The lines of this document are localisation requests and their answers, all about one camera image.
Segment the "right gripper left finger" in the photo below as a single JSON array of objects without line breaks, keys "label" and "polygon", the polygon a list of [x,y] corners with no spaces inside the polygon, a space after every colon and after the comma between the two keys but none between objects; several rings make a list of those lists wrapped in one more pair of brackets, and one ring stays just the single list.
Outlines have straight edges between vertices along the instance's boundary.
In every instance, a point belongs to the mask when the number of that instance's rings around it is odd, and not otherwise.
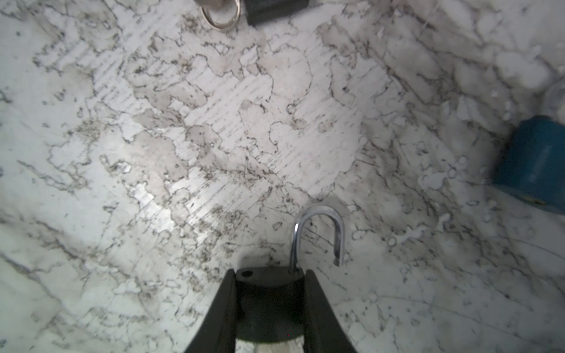
[{"label": "right gripper left finger", "polygon": [[227,271],[207,315],[185,353],[235,352],[237,288],[235,271]]}]

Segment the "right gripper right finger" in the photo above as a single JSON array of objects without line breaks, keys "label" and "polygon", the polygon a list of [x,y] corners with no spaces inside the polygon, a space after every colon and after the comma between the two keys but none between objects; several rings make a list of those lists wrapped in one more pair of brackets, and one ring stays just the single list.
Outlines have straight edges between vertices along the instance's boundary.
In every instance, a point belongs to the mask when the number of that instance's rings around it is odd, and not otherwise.
[{"label": "right gripper right finger", "polygon": [[304,352],[356,352],[312,270],[305,273]]}]

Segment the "small black padlock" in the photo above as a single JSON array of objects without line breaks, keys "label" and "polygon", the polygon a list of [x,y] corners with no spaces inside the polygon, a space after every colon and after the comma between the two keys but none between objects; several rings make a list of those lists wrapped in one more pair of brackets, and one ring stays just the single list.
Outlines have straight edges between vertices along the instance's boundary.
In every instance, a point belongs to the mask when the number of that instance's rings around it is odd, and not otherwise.
[{"label": "small black padlock", "polygon": [[245,0],[248,25],[254,26],[306,9],[308,0]]},{"label": "small black padlock", "polygon": [[300,236],[307,221],[327,216],[334,223],[334,264],[343,263],[346,227],[339,212],[315,204],[297,217],[288,266],[248,267],[235,275],[238,318],[236,338],[259,344],[290,341],[305,333],[305,272],[299,267]]}]

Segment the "blue padlock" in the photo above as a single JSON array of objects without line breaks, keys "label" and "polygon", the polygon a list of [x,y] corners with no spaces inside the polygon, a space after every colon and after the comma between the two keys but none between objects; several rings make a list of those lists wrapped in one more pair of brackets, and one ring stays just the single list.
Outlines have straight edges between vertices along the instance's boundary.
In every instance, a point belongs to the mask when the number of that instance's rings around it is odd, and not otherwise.
[{"label": "blue padlock", "polygon": [[546,212],[564,214],[564,80],[544,94],[539,113],[520,123],[494,168],[492,185]]}]

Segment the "small silver key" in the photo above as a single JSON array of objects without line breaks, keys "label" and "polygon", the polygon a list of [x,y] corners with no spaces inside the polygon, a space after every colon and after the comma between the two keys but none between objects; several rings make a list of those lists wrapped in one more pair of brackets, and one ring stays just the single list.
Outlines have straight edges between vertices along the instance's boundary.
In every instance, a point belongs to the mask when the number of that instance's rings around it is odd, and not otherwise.
[{"label": "small silver key", "polygon": [[241,17],[241,0],[195,0],[203,24],[218,32],[234,29]]}]

